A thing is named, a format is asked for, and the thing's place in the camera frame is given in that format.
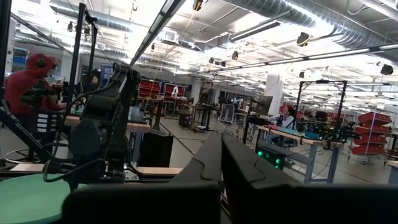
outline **red storage bin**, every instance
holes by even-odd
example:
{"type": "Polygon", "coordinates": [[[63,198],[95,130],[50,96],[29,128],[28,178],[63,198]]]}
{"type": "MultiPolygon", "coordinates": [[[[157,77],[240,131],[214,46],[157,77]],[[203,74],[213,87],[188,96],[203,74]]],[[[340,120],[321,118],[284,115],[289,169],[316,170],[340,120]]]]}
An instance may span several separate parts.
{"type": "MultiPolygon", "coordinates": [[[[355,128],[355,132],[359,135],[369,134],[371,132],[371,124],[364,125],[362,127],[355,128]]],[[[382,134],[389,134],[390,129],[384,126],[373,126],[372,128],[372,135],[382,135],[382,134]]]]}
{"type": "Polygon", "coordinates": [[[368,151],[366,151],[366,146],[367,145],[353,147],[351,148],[351,152],[352,154],[359,156],[365,154],[368,156],[374,156],[386,153],[383,146],[369,146],[368,151]]]}
{"type": "Polygon", "coordinates": [[[375,124],[376,125],[385,125],[385,124],[392,123],[390,116],[379,114],[379,113],[376,113],[376,115],[374,115],[374,112],[369,112],[369,113],[363,114],[361,116],[358,116],[358,121],[363,124],[372,124],[373,117],[374,117],[373,125],[375,125],[375,124]]]}
{"type": "Polygon", "coordinates": [[[369,136],[368,135],[364,135],[362,136],[361,139],[354,139],[354,143],[357,145],[368,145],[368,141],[369,144],[380,144],[380,145],[384,145],[387,144],[387,139],[384,136],[369,136]]]}

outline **hood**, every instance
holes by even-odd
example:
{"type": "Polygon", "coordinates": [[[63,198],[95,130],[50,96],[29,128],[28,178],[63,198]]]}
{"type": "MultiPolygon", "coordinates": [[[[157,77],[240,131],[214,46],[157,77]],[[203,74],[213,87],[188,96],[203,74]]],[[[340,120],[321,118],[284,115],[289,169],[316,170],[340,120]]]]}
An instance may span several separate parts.
{"type": "Polygon", "coordinates": [[[26,69],[31,70],[37,78],[44,78],[46,74],[56,66],[51,60],[51,58],[45,56],[44,54],[33,54],[27,60],[26,69]],[[37,61],[39,59],[43,59],[46,62],[46,66],[44,68],[39,68],[37,66],[37,61]]]}

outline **floor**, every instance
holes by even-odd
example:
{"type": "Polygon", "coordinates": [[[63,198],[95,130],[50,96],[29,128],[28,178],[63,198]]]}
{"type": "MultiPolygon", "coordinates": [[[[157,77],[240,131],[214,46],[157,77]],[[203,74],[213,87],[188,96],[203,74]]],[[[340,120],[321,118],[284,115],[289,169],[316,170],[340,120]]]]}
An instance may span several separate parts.
{"type": "MultiPolygon", "coordinates": [[[[209,133],[194,133],[178,126],[176,119],[161,119],[161,124],[171,132],[175,138],[172,149],[172,156],[170,159],[171,167],[185,167],[190,161],[191,157],[196,153],[203,142],[208,137],[209,133]]],[[[225,125],[219,123],[216,119],[211,120],[210,128],[217,130],[219,133],[226,129],[225,125]]],[[[227,130],[234,135],[236,126],[228,126],[227,130]]],[[[253,148],[254,144],[247,143],[248,147],[253,148]]],[[[12,132],[6,129],[0,131],[0,157],[12,150],[26,148],[25,144],[19,140],[12,132]]],[[[291,148],[290,150],[300,152],[302,154],[308,153],[309,146],[303,145],[291,148]]],[[[372,157],[365,165],[362,164],[363,156],[351,156],[347,160],[348,149],[342,150],[338,160],[338,166],[335,175],[335,183],[344,184],[386,184],[388,181],[390,167],[383,166],[383,158],[372,157]]],[[[326,177],[328,173],[328,163],[330,161],[330,151],[319,149],[316,157],[314,167],[314,174],[320,177],[326,177]]],[[[19,157],[18,155],[12,156],[13,159],[19,157]]],[[[293,171],[284,169],[288,175],[291,175],[297,180],[303,181],[303,176],[296,174],[293,171]]]]}

